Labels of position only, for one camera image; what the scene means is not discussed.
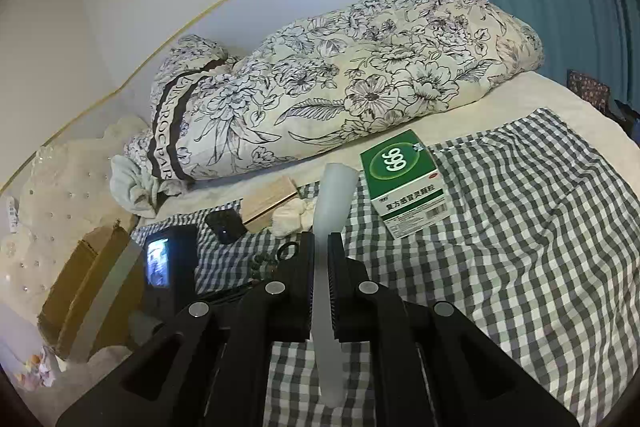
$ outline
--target green 999 logo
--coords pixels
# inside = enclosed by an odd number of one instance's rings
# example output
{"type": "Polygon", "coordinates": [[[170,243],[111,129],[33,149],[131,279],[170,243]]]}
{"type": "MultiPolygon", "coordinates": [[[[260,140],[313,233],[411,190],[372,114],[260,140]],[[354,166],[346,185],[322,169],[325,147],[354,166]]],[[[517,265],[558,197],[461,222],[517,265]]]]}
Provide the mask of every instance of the green 999 logo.
{"type": "Polygon", "coordinates": [[[394,143],[373,156],[369,172],[379,180],[391,180],[409,172],[418,163],[420,153],[408,142],[394,143]]]}

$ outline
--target phone screen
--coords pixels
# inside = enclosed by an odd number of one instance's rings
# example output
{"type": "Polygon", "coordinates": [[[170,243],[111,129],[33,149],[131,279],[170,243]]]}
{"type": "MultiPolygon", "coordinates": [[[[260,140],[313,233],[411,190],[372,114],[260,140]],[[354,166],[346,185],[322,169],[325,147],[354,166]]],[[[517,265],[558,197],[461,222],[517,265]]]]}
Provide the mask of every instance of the phone screen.
{"type": "Polygon", "coordinates": [[[168,239],[158,239],[146,247],[146,280],[156,288],[169,288],[168,239]]]}

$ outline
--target white cloth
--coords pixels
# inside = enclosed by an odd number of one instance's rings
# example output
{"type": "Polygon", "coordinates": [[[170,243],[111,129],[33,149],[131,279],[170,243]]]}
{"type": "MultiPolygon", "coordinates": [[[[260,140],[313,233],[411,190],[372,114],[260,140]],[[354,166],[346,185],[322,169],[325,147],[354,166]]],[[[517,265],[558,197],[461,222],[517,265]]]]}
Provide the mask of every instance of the white cloth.
{"type": "Polygon", "coordinates": [[[317,198],[293,198],[273,211],[269,230],[276,237],[287,237],[294,232],[306,232],[314,222],[317,198]]]}
{"type": "Polygon", "coordinates": [[[156,217],[158,192],[176,196],[186,192],[186,184],[180,180],[168,180],[160,183],[148,171],[142,171],[135,162],[126,156],[114,156],[111,159],[111,195],[116,203],[132,214],[142,217],[156,217]]]}

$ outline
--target black phone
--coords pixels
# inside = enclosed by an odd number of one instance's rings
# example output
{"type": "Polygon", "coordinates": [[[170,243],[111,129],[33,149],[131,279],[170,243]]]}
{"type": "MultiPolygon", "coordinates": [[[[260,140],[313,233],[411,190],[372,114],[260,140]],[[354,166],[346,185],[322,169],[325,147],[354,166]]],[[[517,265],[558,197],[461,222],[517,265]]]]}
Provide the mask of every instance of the black phone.
{"type": "Polygon", "coordinates": [[[221,245],[231,245],[246,233],[241,217],[232,208],[214,210],[204,218],[204,222],[216,234],[221,245]]]}

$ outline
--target tufted headboard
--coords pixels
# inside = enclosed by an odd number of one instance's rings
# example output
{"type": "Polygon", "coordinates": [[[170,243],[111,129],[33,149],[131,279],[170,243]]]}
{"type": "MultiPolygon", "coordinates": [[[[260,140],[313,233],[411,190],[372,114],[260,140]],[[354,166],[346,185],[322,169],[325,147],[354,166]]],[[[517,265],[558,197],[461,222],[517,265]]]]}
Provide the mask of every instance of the tufted headboard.
{"type": "Polygon", "coordinates": [[[35,324],[49,289],[82,236],[134,217],[111,197],[110,158],[146,128],[137,117],[121,118],[103,138],[72,140],[41,148],[20,195],[20,224],[0,241],[0,299],[35,324]]]}

